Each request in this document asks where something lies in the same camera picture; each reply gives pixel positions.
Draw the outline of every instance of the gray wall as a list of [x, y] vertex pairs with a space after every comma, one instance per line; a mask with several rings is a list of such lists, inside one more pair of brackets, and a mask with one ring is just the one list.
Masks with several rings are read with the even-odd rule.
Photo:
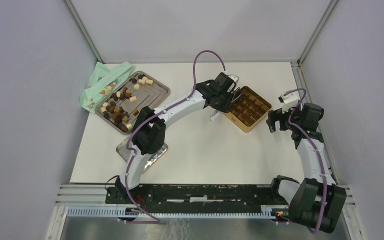
[[61, 0], [0, 1], [0, 240], [44, 238], [94, 63]]
[[[298, 59], [329, 0], [73, 0], [103, 61]], [[212, 60], [203, 55], [202, 60]]]
[[384, 239], [384, 1], [342, 0], [304, 62], [324, 138], [365, 237]]

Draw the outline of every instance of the white table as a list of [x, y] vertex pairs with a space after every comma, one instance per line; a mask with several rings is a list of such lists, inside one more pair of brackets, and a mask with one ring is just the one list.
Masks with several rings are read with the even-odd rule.
[[[239, 76], [238, 86], [249, 86], [281, 107], [281, 93], [295, 89], [287, 62], [227, 63], [227, 73]], [[137, 64], [171, 89], [162, 105], [183, 96], [192, 87], [191, 63]], [[222, 71], [219, 63], [198, 63], [198, 82], [214, 79]], [[277, 175], [303, 180], [302, 163], [290, 131], [270, 133], [265, 121], [244, 133], [224, 115], [210, 121], [210, 107], [194, 112], [166, 132], [168, 151], [147, 170], [142, 183], [155, 184], [269, 184]], [[95, 114], [89, 114], [78, 151], [72, 183], [105, 183], [118, 175], [126, 163], [115, 148], [127, 136]]]

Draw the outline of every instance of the baking tray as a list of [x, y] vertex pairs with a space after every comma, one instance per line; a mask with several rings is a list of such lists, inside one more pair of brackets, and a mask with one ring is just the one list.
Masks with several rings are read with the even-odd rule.
[[[148, 79], [153, 80], [153, 84], [139, 84], [139, 79], [138, 76], [144, 75]], [[136, 79], [137, 83], [132, 83], [132, 79]], [[134, 85], [139, 84], [140, 89], [135, 90]], [[117, 91], [121, 91], [122, 89], [127, 87], [130, 89], [132, 96], [136, 96], [137, 101], [130, 102], [130, 100], [127, 98], [125, 100], [118, 100], [116, 101], [116, 107], [122, 107], [124, 111], [126, 111], [130, 117], [128, 122], [123, 122], [125, 125], [127, 124], [132, 124], [134, 126], [134, 123], [136, 122], [136, 117], [132, 114], [132, 111], [134, 109], [141, 110], [145, 106], [149, 106], [151, 109], [157, 107], [169, 94], [170, 94], [170, 89], [163, 85], [161, 82], [158, 80], [154, 79], [151, 77], [149, 74], [143, 72], [143, 71], [137, 71], [133, 73], [127, 81], [125, 81], [122, 85], [120, 85], [118, 88], [116, 88], [113, 93], [116, 93]], [[117, 131], [119, 131], [123, 135], [128, 135], [131, 133], [131, 130], [128, 130], [126, 132], [121, 131], [116, 125], [115, 121], [112, 120], [112, 118], [106, 118], [103, 113], [101, 112], [101, 107], [102, 104], [107, 102], [110, 103], [112, 102], [112, 93], [108, 95], [96, 108], [96, 114], [99, 115], [103, 120], [105, 120], [107, 123], [109, 123], [111, 126], [113, 126]]]
[[[125, 162], [128, 162], [128, 159], [130, 158], [131, 151], [127, 149], [128, 138], [125, 139], [122, 143], [120, 143], [117, 146], [117, 153], [124, 159]], [[154, 153], [151, 158], [148, 160], [148, 163], [145, 165], [145, 168], [143, 169], [143, 173], [148, 170], [155, 162], [158, 160], [166, 151], [168, 150], [168, 146], [166, 143], [162, 145], [161, 149]]]
[[271, 109], [271, 104], [248, 86], [239, 89], [238, 99], [233, 101], [230, 112], [224, 113], [245, 133], [260, 123]]

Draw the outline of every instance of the silver tray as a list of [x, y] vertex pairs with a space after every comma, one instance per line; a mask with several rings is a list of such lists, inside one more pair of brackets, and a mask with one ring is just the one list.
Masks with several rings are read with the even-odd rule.
[[[128, 158], [130, 158], [131, 151], [127, 149], [128, 138], [125, 139], [122, 143], [120, 143], [117, 146], [117, 153], [124, 159], [125, 162], [128, 161]], [[168, 146], [166, 143], [162, 145], [161, 149], [157, 151], [155, 154], [151, 156], [151, 158], [148, 160], [148, 163], [145, 165], [145, 168], [143, 169], [143, 173], [148, 170], [155, 162], [158, 160], [166, 151], [168, 150]]]
[[[131, 82], [132, 79], [137, 79], [137, 83], [139, 84], [139, 75], [145, 75], [148, 79], [153, 80], [152, 85], [142, 85], [140, 84], [140, 89], [135, 90], [133, 86], [135, 85], [134, 83]], [[132, 114], [132, 111], [134, 109], [141, 110], [145, 106], [149, 106], [151, 109], [157, 107], [169, 94], [170, 94], [170, 89], [151, 77], [150, 75], [142, 72], [142, 71], [137, 71], [133, 73], [127, 81], [125, 81], [121, 86], [113, 90], [113, 93], [116, 93], [117, 91], [121, 91], [124, 87], [127, 87], [130, 89], [132, 96], [136, 96], [137, 101], [130, 102], [130, 100], [125, 99], [125, 100], [118, 100], [116, 101], [116, 106], [117, 107], [122, 107], [124, 111], [126, 111], [130, 115], [130, 119], [128, 122], [123, 122], [124, 124], [132, 124], [134, 126], [134, 123], [136, 122], [136, 117]], [[105, 120], [107, 123], [109, 123], [111, 126], [113, 126], [117, 131], [119, 131], [123, 135], [128, 135], [131, 133], [131, 130], [127, 132], [121, 131], [115, 123], [114, 120], [112, 120], [110, 117], [106, 118], [103, 113], [101, 112], [101, 107], [102, 104], [105, 102], [112, 102], [112, 93], [109, 94], [96, 108], [96, 114], [100, 116], [103, 120]]]

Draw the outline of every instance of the green cloth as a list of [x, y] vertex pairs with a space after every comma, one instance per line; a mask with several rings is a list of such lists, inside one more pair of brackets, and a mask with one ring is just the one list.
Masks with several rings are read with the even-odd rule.
[[96, 106], [108, 96], [107, 94], [102, 94], [101, 91], [106, 86], [115, 82], [116, 85], [112, 87], [112, 91], [114, 91], [128, 79], [133, 71], [134, 65], [128, 62], [123, 62], [114, 69], [109, 69], [101, 62], [98, 62], [89, 79], [87, 89], [80, 94], [81, 107], [94, 114]]

